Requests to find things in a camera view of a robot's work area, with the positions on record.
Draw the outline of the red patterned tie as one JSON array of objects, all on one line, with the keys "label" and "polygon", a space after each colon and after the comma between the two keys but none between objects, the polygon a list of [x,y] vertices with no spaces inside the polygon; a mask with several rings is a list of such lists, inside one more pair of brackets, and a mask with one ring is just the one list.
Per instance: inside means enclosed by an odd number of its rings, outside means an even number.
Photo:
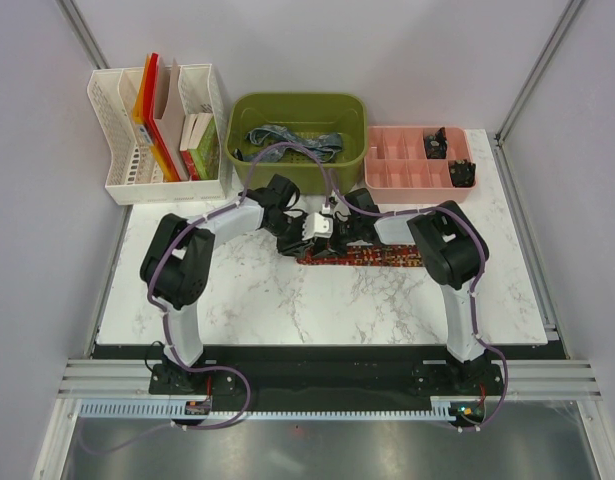
[{"label": "red patterned tie", "polygon": [[311,250],[308,250],[296,262],[308,266],[423,267],[422,257],[415,245],[349,246],[343,255],[331,252],[314,254]]}]

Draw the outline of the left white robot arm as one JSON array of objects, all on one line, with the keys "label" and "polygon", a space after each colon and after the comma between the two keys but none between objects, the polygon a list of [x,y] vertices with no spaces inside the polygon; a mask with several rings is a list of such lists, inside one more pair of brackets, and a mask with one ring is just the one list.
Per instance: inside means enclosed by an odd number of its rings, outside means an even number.
[{"label": "left white robot arm", "polygon": [[294,210],[300,190],[289,179],[272,177],[265,187],[246,190],[234,201],[195,219],[165,215],[140,267],[148,301],[163,312],[165,355],[176,363],[172,382],[195,393],[206,382],[197,302],[204,292],[214,251],[242,235],[263,229],[276,238],[279,254],[300,258],[307,213]]}]

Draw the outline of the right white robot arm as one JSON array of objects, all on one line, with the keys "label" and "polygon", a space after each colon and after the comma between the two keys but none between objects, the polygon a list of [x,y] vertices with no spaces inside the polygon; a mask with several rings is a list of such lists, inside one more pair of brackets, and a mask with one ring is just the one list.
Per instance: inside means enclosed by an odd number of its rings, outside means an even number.
[{"label": "right white robot arm", "polygon": [[441,288],[448,336],[446,348],[456,362],[445,368],[445,381],[454,392],[470,392],[481,381],[473,362],[487,349],[477,323],[476,287],[485,271],[489,249],[460,205],[439,205],[391,212],[375,212],[337,199],[360,216],[373,218],[374,231],[385,245],[413,245],[429,277]]}]

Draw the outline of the pink divided organizer tray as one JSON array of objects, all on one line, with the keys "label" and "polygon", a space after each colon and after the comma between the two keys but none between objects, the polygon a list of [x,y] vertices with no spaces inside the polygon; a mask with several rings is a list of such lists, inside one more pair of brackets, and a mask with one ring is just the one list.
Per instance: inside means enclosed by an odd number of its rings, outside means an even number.
[{"label": "pink divided organizer tray", "polygon": [[[423,135],[444,127],[448,141],[446,159],[427,159]],[[465,201],[477,189],[476,160],[466,131],[452,126],[372,126],[364,161],[364,180],[377,204],[439,204]],[[448,162],[468,159],[476,164],[472,188],[454,188]]]}]

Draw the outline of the blue patterned tie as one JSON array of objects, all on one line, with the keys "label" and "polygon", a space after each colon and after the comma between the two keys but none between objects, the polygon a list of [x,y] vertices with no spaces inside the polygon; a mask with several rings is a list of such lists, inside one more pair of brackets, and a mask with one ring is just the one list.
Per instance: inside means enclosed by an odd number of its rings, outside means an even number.
[{"label": "blue patterned tie", "polygon": [[242,149],[235,148],[232,153],[237,160],[251,163],[259,158],[260,163],[278,163],[287,151],[305,153],[309,151],[322,163],[329,163],[343,150],[343,137],[340,133],[317,134],[315,137],[301,136],[285,126],[264,124],[256,127],[245,135],[245,140],[259,152],[246,154]]}]

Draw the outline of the green treehouse book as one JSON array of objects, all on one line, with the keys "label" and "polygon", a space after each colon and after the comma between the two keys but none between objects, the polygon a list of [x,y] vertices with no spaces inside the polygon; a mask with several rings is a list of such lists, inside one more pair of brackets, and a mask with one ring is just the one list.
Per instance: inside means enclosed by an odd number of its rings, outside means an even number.
[{"label": "green treehouse book", "polygon": [[213,119],[206,128],[198,151],[202,158],[206,161],[207,171],[209,174],[208,180],[216,180],[220,162],[220,145],[214,115]]}]

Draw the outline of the rolled dark tie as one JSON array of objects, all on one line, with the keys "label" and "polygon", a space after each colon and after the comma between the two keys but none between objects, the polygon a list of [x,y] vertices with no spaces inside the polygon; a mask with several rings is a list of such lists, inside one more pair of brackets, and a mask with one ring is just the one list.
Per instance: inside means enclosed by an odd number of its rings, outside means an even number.
[{"label": "rolled dark tie", "polygon": [[446,159],[448,150],[446,129],[441,127],[433,133],[425,133],[423,145],[427,159]]},{"label": "rolled dark tie", "polygon": [[448,171],[454,188],[472,188],[476,183],[476,164],[468,159],[449,161]]}]

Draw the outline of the red white book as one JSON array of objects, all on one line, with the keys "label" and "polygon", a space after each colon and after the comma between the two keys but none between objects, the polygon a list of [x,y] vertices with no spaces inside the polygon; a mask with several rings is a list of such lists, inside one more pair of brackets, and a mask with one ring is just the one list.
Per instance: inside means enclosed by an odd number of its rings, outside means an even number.
[{"label": "red white book", "polygon": [[213,119],[211,113],[187,114],[184,119],[179,151],[193,181],[208,180],[206,161],[198,149],[206,128]]}]

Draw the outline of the white plastic file rack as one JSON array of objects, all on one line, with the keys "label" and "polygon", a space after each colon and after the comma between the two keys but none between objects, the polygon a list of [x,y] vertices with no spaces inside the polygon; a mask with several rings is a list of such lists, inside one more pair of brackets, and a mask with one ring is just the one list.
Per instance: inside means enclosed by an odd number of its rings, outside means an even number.
[{"label": "white plastic file rack", "polygon": [[[217,174],[209,180],[168,182],[161,164],[167,159],[158,138],[138,115],[142,102],[141,67],[101,69],[92,72],[87,95],[111,152],[105,189],[121,206],[222,199],[231,185],[232,168],[226,155],[218,154]],[[177,68],[164,96],[176,94],[175,104],[184,114],[211,113],[218,146],[226,142],[227,114],[212,64]]]}]

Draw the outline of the orange red folder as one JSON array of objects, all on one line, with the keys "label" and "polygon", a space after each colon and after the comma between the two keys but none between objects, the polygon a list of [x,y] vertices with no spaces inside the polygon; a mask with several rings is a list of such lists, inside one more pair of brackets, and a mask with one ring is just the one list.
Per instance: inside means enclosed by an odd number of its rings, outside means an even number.
[{"label": "orange red folder", "polygon": [[147,142],[149,151],[163,174],[164,181],[180,182],[153,118],[158,59],[160,55],[156,52],[146,57],[138,96],[132,109],[132,120],[138,128],[139,139]]}]

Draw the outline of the beige folder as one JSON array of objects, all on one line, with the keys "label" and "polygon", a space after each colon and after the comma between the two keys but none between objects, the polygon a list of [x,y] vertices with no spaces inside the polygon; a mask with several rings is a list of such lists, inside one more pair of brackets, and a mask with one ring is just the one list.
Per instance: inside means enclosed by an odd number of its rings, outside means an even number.
[{"label": "beige folder", "polygon": [[172,67],[166,67],[163,61],[158,59],[153,118],[179,180],[187,181],[188,171],[179,150],[185,120],[178,89],[179,73],[180,68],[176,63]]}]

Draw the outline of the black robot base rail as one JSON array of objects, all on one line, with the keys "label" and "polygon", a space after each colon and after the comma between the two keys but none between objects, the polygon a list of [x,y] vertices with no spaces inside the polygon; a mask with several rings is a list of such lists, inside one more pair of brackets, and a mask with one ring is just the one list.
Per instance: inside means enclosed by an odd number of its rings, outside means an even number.
[{"label": "black robot base rail", "polygon": [[228,411],[419,410],[434,396],[500,395],[496,360],[487,352],[461,364],[440,346],[213,345],[194,373],[168,359],[156,363],[149,391],[207,394]]}]

